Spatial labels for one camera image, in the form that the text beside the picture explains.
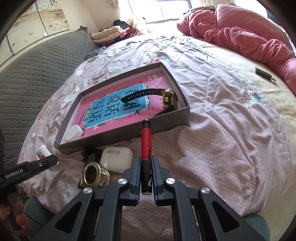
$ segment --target blue label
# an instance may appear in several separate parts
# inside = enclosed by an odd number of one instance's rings
[[[135,111],[147,109],[148,103],[145,96],[129,101],[127,103],[122,103],[120,101],[121,98],[144,89],[144,84],[133,85],[131,87],[119,90],[94,101],[91,105],[88,117],[84,118],[85,128],[89,128],[108,120],[135,113]]]

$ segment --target white earbuds case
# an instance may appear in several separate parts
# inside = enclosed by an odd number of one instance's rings
[[[106,147],[103,151],[100,166],[111,172],[124,173],[131,167],[133,152],[128,147]]]

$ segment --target window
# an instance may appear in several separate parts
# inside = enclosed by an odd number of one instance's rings
[[[137,0],[137,5],[147,22],[181,18],[191,8],[190,0]]]

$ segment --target gray quilted cover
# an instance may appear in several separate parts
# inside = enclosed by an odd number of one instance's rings
[[[23,141],[45,102],[97,48],[89,34],[79,29],[37,45],[1,71],[5,168],[16,165]]]

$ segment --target bedsheet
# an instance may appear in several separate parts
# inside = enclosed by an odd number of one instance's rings
[[[244,76],[252,79],[264,95],[271,101],[287,130],[294,160],[296,160],[296,98],[281,78],[265,65],[243,57],[234,51],[215,45],[205,46],[204,49],[208,54],[216,56],[220,60],[227,60],[229,66],[232,66],[232,68],[237,69]],[[272,74],[277,84],[272,84],[257,76],[254,72],[256,67]],[[293,220],[296,214],[295,200],[296,175],[294,172],[287,192],[282,197],[278,198],[271,206],[260,212],[260,215],[265,218],[270,227],[271,241],[278,241]]]
[[[147,35],[84,62],[77,68],[82,74],[74,73],[52,96],[26,137],[19,163],[36,157],[35,151],[45,144],[58,156],[59,165],[24,182],[25,191],[54,212],[80,191],[76,185],[83,168],[81,154],[65,156],[52,147],[72,103],[65,104],[65,96],[159,58],[179,80],[191,107],[190,128],[181,126],[152,136],[160,164],[188,186],[211,187],[240,215],[270,206],[287,190],[294,168],[283,122],[253,81],[210,53],[211,47],[185,36]],[[240,102],[244,94],[252,96],[251,104]],[[161,148],[163,138],[174,140],[172,148]],[[117,145],[140,154],[140,139]],[[140,215],[147,221],[140,220]],[[124,208],[122,228],[125,240],[171,239],[170,209],[155,207],[152,196],[141,196],[138,207]]]

